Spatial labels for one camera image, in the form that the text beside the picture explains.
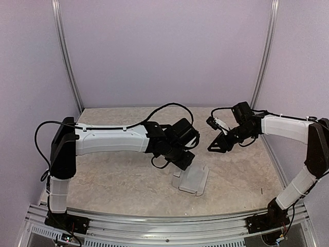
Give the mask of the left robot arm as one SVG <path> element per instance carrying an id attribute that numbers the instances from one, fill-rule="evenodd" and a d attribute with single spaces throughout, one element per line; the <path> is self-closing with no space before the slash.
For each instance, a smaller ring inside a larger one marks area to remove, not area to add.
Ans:
<path id="1" fill-rule="evenodd" d="M 195 157 L 191 149 L 198 142 L 199 132 L 185 118 L 173 125 L 143 121 L 132 126 L 92 126 L 66 117 L 51 143 L 48 205 L 52 221 L 62 229 L 72 224 L 66 213 L 67 197 L 69 182 L 77 171 L 77 156 L 118 151 L 151 153 L 186 170 Z"/>

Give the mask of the left aluminium frame post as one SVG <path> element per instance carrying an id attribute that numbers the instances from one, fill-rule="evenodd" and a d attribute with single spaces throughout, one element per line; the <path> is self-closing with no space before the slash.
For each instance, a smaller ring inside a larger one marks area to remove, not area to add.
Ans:
<path id="1" fill-rule="evenodd" d="M 62 20 L 62 14 L 61 14 L 61 5 L 59 0 L 52 0 L 51 1 L 52 6 L 52 12 L 54 17 L 54 24 L 57 32 L 57 37 L 59 41 L 59 47 L 62 55 L 62 60 L 64 64 L 64 68 L 67 74 L 68 83 L 70 86 L 70 89 L 72 91 L 72 96 L 75 102 L 75 105 L 77 107 L 77 110 L 79 114 L 82 114 L 84 111 L 84 105 L 82 98 L 80 96 L 80 92 L 78 89 L 78 85 L 76 83 L 74 70 L 71 64 L 71 59 L 69 56 L 69 50 L 66 43 L 66 37 L 65 37 L 65 30 L 64 30 L 64 23 Z"/>

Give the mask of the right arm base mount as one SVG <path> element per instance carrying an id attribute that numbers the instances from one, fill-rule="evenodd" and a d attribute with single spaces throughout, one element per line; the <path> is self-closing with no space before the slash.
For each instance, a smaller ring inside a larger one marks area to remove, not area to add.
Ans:
<path id="1" fill-rule="evenodd" d="M 288 215 L 279 218 L 271 218 L 268 214 L 253 215 L 246 218 L 246 225 L 249 234 L 268 231 L 290 224 Z"/>

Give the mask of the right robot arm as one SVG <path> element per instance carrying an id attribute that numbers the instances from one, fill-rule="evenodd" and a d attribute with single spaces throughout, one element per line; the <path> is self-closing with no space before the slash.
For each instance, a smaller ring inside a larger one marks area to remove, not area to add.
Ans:
<path id="1" fill-rule="evenodd" d="M 301 198 L 307 196 L 312 188 L 328 175 L 328 119 L 315 117 L 295 117 L 276 114 L 268 110 L 254 110 L 243 101 L 229 107 L 236 126 L 229 127 L 223 120 L 214 116 L 220 108 L 211 111 L 206 120 L 218 136 L 208 147 L 210 152 L 227 153 L 234 146 L 248 147 L 246 140 L 254 143 L 260 136 L 284 139 L 303 148 L 305 154 L 300 159 L 300 171 L 291 178 L 290 183 L 269 204 L 271 210 L 263 217 L 267 228 L 274 228 L 283 220 L 281 211 L 288 210 Z"/>

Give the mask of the right aluminium frame post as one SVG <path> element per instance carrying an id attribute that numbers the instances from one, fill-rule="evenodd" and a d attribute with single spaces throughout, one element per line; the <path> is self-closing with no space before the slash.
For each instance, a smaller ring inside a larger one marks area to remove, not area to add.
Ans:
<path id="1" fill-rule="evenodd" d="M 257 75 L 256 84 L 253 90 L 252 98 L 251 98 L 251 107 L 255 108 L 257 105 L 257 101 L 259 99 L 261 88 L 264 82 L 268 61 L 270 58 L 272 42 L 275 36 L 275 29 L 276 29 L 276 22 L 278 18 L 279 12 L 279 0 L 272 0 L 271 1 L 271 9 L 270 9 L 270 16 L 268 22 L 268 28 L 266 33 L 265 45 L 262 54 L 261 64 L 259 68 L 259 72 Z"/>

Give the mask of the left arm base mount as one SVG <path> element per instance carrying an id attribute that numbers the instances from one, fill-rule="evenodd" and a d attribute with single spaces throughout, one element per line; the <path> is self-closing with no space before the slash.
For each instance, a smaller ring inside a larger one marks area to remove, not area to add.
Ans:
<path id="1" fill-rule="evenodd" d="M 90 219 L 70 214 L 48 214 L 45 224 L 70 233 L 86 235 Z"/>

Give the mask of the front aluminium rail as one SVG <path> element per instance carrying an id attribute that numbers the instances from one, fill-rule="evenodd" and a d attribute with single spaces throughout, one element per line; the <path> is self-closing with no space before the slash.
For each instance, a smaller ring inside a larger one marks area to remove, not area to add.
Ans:
<path id="1" fill-rule="evenodd" d="M 86 234 L 75 235 L 82 246 L 246 246 L 247 238 L 259 239 L 280 228 L 250 234 L 246 219 L 265 214 L 265 209 L 247 210 L 238 213 L 205 216 L 134 216 L 119 215 L 68 208 L 68 213 L 89 219 Z M 42 243 L 58 237 L 60 242 L 64 231 L 44 224 L 47 215 L 45 203 L 30 205 L 24 219 L 22 233 L 14 246 L 29 246 L 33 240 L 42 237 Z M 319 246 L 314 228 L 304 204 L 295 206 L 293 224 L 287 239 L 280 246 Z"/>

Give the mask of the aluminium frame post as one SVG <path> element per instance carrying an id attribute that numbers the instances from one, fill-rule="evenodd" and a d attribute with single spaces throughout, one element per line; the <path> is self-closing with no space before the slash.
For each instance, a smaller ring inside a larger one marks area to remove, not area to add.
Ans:
<path id="1" fill-rule="evenodd" d="M 251 98 L 251 107 L 255 108 L 257 105 L 257 101 L 259 99 L 261 88 L 264 82 L 268 61 L 270 58 L 272 42 L 275 36 L 275 29 L 276 29 L 276 22 L 278 18 L 279 12 L 279 0 L 272 0 L 271 1 L 271 9 L 270 9 L 270 16 L 268 22 L 268 28 L 266 33 L 265 45 L 262 54 L 261 64 L 259 68 L 259 72 L 257 75 L 256 84 L 253 90 L 252 98 Z"/>
<path id="2" fill-rule="evenodd" d="M 64 23 L 62 20 L 62 14 L 61 14 L 61 5 L 59 0 L 52 0 L 51 1 L 52 6 L 52 12 L 54 17 L 54 24 L 57 32 L 57 37 L 59 41 L 59 47 L 62 55 L 62 60 L 64 64 L 64 68 L 67 74 L 68 83 L 70 86 L 70 89 L 72 91 L 72 96 L 75 102 L 75 105 L 77 107 L 77 110 L 79 114 L 82 114 L 84 111 L 84 105 L 82 98 L 80 96 L 80 92 L 78 89 L 78 85 L 76 83 L 74 70 L 71 64 L 71 59 L 69 56 L 69 50 L 66 43 L 66 37 L 65 37 L 65 30 L 64 30 Z"/>

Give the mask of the white paper box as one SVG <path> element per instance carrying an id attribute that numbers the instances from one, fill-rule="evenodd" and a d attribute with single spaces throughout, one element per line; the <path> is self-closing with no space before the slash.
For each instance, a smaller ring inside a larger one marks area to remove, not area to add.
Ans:
<path id="1" fill-rule="evenodd" d="M 209 174 L 209 168 L 192 164 L 186 170 L 176 168 L 172 177 L 172 186 L 180 191 L 199 197 L 203 195 Z"/>

